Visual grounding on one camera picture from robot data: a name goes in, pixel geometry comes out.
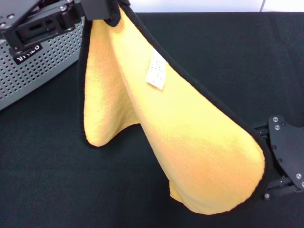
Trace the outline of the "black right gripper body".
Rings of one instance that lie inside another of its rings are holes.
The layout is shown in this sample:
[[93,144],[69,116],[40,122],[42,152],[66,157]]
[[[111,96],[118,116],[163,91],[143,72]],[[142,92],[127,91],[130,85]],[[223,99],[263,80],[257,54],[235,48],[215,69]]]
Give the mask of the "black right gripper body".
[[268,119],[269,139],[274,156],[299,190],[304,189],[304,128],[290,125],[283,117]]

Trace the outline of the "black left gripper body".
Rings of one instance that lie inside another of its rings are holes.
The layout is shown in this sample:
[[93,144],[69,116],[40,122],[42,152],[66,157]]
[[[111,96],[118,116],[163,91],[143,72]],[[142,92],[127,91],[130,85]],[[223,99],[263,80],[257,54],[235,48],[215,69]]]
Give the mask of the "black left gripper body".
[[62,33],[71,29],[70,0],[2,0],[0,31]]

